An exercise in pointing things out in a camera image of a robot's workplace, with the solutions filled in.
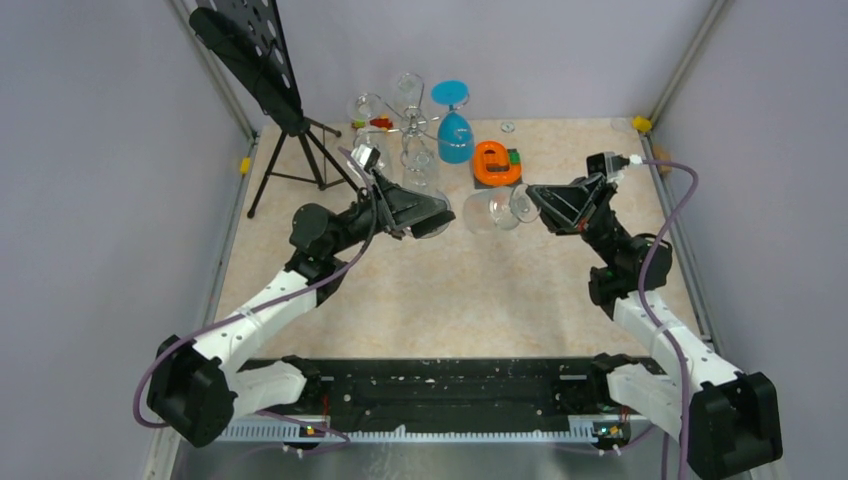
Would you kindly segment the orange toy block piece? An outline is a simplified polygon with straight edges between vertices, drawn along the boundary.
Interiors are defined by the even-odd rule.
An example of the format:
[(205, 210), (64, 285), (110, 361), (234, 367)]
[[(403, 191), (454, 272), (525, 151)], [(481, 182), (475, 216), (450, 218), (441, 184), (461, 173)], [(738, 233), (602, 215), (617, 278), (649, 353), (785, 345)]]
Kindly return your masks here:
[(521, 156), (517, 149), (507, 148), (496, 141), (477, 144), (472, 157), (473, 177), (517, 177), (523, 174)]

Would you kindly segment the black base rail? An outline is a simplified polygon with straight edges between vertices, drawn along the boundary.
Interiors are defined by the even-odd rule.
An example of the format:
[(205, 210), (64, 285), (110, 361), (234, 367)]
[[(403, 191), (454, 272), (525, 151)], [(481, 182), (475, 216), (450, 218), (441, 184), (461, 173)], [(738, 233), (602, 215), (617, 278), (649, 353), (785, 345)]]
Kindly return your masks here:
[(269, 411), (323, 420), (349, 436), (507, 439), (551, 434), (556, 439), (608, 436), (611, 426), (635, 418), (596, 392), (594, 360), (298, 359), (306, 387), (294, 403)]

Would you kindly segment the blue wine glass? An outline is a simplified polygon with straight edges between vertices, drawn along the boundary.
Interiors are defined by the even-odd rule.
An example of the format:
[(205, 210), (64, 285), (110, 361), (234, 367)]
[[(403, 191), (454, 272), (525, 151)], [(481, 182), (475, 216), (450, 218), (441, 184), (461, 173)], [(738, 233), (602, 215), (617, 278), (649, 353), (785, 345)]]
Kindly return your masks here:
[(460, 80), (446, 80), (431, 89), (431, 99), (447, 108), (436, 135), (440, 159), (447, 164), (468, 162), (474, 152), (474, 134), (460, 110), (470, 100), (469, 87)]

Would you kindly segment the chrome wine glass rack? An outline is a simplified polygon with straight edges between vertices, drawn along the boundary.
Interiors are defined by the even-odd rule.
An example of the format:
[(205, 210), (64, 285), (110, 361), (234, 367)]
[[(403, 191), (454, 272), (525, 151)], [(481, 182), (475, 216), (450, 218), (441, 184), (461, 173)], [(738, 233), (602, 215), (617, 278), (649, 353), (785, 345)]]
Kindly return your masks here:
[(388, 137), (396, 133), (400, 138), (397, 156), (403, 167), (401, 186), (446, 202), (439, 186), (439, 165), (470, 159), (473, 132), (458, 113), (469, 99), (469, 87), (460, 80), (428, 87), (414, 72), (397, 77), (388, 100), (374, 93), (359, 95), (349, 103), (349, 116), (358, 126), (353, 161), (389, 178), (393, 157)]

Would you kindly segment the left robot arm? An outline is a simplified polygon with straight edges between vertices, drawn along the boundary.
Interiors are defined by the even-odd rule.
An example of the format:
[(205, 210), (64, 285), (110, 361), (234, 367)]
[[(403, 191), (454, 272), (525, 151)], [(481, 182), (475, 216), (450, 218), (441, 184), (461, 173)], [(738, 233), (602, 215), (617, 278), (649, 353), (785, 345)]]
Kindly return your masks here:
[(269, 407), (288, 405), (302, 414), (317, 407), (321, 388), (296, 358), (252, 369), (246, 363), (285, 326), (329, 299), (376, 235), (421, 239), (456, 217), (447, 200), (406, 189), (377, 171), (363, 179), (342, 212), (317, 203), (295, 212), (293, 255), (253, 298), (225, 319), (160, 345), (133, 400), (139, 424), (153, 425), (141, 413), (147, 407), (159, 419), (156, 427), (170, 427), (204, 447), (232, 421)]

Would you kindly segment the black music stand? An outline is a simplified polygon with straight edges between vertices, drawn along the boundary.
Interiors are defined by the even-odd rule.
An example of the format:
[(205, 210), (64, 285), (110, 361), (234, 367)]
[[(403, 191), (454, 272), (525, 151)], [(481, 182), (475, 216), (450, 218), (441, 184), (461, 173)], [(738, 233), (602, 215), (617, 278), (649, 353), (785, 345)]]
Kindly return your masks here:
[[(342, 136), (341, 131), (305, 115), (279, 9), (273, 1), (199, 1), (189, 15), (189, 25), (281, 129), (247, 212), (248, 218), (255, 217), (272, 177), (312, 184), (320, 191), (340, 184), (357, 188), (353, 178), (312, 131), (317, 127), (337, 138)], [(299, 141), (311, 172), (309, 177), (275, 170), (288, 138)]]

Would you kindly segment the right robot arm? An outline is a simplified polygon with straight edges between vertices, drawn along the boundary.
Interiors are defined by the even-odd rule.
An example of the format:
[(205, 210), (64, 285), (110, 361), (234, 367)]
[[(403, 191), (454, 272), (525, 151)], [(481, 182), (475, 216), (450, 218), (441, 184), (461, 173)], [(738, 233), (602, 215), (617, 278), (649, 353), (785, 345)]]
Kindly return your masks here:
[(549, 232), (579, 236), (604, 265), (590, 270), (592, 303), (626, 330), (668, 375), (661, 381), (623, 354), (597, 357), (586, 385), (600, 412), (626, 406), (677, 441), (683, 471), (726, 479), (782, 458), (776, 387), (722, 358), (671, 312), (658, 293), (673, 263), (672, 246), (653, 234), (630, 234), (601, 174), (568, 185), (531, 185), (526, 193)]

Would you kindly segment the clear ribbed wine glass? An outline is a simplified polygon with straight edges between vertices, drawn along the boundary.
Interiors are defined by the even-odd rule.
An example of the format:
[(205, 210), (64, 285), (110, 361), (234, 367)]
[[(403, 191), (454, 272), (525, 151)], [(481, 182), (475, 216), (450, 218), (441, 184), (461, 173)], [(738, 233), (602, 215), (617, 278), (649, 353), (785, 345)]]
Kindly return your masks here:
[(422, 136), (405, 133), (402, 136), (402, 186), (406, 189), (440, 198), (437, 158), (422, 140)]
[(528, 186), (503, 186), (470, 195), (463, 204), (463, 221), (475, 234), (511, 231), (535, 221), (540, 208), (527, 193)]
[[(368, 120), (384, 115), (384, 102), (376, 94), (357, 94), (348, 105), (348, 115), (352, 120)], [(378, 148), (381, 152), (378, 167), (380, 172), (391, 179), (393, 177), (391, 152), (388, 146), (387, 131), (375, 127), (365, 127), (355, 130), (353, 147), (367, 144)]]

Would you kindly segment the yellow corner clip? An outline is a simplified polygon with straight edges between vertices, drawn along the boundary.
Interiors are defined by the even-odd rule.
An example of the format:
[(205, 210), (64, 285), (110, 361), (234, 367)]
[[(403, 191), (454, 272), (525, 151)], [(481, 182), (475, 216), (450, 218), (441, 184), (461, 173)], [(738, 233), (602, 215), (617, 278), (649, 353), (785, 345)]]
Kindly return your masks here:
[(652, 121), (643, 116), (635, 116), (631, 119), (631, 126), (634, 130), (641, 134), (647, 134), (652, 131), (653, 123)]

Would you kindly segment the red yellow toy car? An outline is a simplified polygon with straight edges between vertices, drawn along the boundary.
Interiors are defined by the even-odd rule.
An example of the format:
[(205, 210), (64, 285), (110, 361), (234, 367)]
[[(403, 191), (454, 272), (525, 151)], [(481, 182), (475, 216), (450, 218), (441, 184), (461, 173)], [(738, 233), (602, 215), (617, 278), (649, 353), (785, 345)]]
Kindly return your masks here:
[(365, 127), (375, 127), (388, 131), (394, 128), (394, 123), (388, 115), (380, 115), (368, 120), (352, 120), (351, 127), (355, 130)]

